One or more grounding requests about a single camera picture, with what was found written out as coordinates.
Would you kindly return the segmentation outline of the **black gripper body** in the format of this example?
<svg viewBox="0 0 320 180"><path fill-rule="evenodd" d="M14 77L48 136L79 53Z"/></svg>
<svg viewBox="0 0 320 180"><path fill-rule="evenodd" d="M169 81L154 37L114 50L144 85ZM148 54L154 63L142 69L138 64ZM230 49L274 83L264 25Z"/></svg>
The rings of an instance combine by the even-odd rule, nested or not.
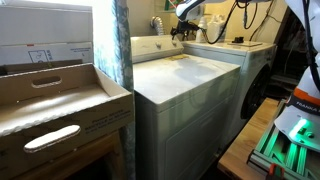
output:
<svg viewBox="0 0 320 180"><path fill-rule="evenodd" d="M172 27L170 30L170 35L175 37L178 34L182 35L182 40L187 40L189 33L191 31L198 31L199 27L193 22L189 21L179 21L176 27Z"/></svg>

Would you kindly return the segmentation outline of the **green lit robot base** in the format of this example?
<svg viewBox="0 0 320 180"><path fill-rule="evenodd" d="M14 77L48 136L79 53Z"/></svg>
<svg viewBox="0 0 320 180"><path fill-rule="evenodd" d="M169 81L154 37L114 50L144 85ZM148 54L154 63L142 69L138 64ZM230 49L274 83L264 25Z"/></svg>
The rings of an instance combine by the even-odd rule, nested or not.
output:
<svg viewBox="0 0 320 180"><path fill-rule="evenodd" d="M247 164L264 176L279 166L280 176L285 180L320 180L319 153L292 143L274 125L283 109L284 101L280 101L271 122L249 154Z"/></svg>

